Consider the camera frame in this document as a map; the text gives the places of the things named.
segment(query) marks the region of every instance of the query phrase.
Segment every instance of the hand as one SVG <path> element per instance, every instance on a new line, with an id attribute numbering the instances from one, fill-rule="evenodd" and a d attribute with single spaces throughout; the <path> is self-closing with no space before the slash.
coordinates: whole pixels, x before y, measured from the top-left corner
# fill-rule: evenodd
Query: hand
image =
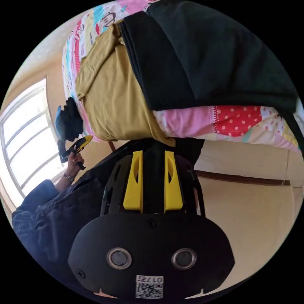
<path id="1" fill-rule="evenodd" d="M 74 156 L 74 153 L 71 152 L 69 155 L 68 161 L 67 161 L 67 170 L 66 170 L 66 175 L 68 176 L 73 176 L 74 178 L 77 176 L 77 174 L 80 171 L 79 165 L 77 163 L 82 163 L 84 164 L 85 160 L 82 158 L 80 153 L 77 153 Z"/>

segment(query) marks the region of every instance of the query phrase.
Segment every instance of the wristwatch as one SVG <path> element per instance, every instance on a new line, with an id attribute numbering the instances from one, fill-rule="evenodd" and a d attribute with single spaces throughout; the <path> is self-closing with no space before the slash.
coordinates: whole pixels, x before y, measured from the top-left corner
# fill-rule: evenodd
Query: wristwatch
<path id="1" fill-rule="evenodd" d="M 63 174 L 63 176 L 71 183 L 75 180 L 75 178 L 73 176 L 66 175 L 65 173 Z"/>

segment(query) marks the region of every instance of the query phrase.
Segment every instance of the dark blue jacket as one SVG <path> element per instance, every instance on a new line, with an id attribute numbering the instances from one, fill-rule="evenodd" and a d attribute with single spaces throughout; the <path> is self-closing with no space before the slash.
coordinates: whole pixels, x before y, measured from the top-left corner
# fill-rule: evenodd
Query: dark blue jacket
<path id="1" fill-rule="evenodd" d="M 105 303 L 104 297 L 84 289 L 74 277 L 67 259 L 80 229 L 100 216 L 104 188 L 115 163 L 133 151 L 164 145 L 153 139 L 130 141 L 87 171 L 74 185 L 59 193 L 50 180 L 43 181 L 24 199 L 12 214 L 13 229 L 31 256 L 62 284 Z M 175 148 L 165 147 L 195 164 L 202 140 L 178 139 Z"/>

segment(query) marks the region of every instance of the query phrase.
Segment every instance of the window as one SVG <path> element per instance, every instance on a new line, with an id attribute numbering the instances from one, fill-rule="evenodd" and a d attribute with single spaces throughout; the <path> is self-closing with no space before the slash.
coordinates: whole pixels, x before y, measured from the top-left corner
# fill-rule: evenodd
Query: window
<path id="1" fill-rule="evenodd" d="M 0 178 L 15 207 L 45 179 L 56 182 L 61 164 L 45 79 L 18 96 L 0 117 Z"/>

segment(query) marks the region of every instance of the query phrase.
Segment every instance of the red polka dot fabric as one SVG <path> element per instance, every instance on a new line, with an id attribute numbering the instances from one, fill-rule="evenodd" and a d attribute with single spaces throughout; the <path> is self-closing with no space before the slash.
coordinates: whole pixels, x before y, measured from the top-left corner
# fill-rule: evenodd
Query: red polka dot fabric
<path id="1" fill-rule="evenodd" d="M 216 106 L 214 107 L 214 132 L 228 136 L 243 136 L 262 121 L 260 107 Z"/>

